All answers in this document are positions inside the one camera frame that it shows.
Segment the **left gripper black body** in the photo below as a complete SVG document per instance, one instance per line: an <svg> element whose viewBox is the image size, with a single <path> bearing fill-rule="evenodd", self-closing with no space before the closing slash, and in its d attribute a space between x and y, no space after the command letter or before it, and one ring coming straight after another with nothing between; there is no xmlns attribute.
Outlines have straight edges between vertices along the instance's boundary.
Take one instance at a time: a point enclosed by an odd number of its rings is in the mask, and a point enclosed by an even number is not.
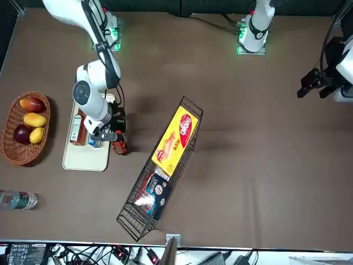
<svg viewBox="0 0 353 265"><path fill-rule="evenodd" d="M319 87L333 86L341 87L344 84L344 79L337 71L336 65L328 65L324 70L318 70Z"/></svg>

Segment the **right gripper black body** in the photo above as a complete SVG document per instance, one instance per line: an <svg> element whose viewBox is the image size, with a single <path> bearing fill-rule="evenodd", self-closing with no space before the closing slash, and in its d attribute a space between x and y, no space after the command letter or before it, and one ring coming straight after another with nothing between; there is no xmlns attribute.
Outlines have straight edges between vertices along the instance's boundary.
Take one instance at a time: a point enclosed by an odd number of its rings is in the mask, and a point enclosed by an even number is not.
<svg viewBox="0 0 353 265"><path fill-rule="evenodd" d="M126 131L126 120L125 120L125 110L123 107L119 106L116 101L109 102L109 106L112 110L112 116L110 120L110 128L112 131Z"/></svg>

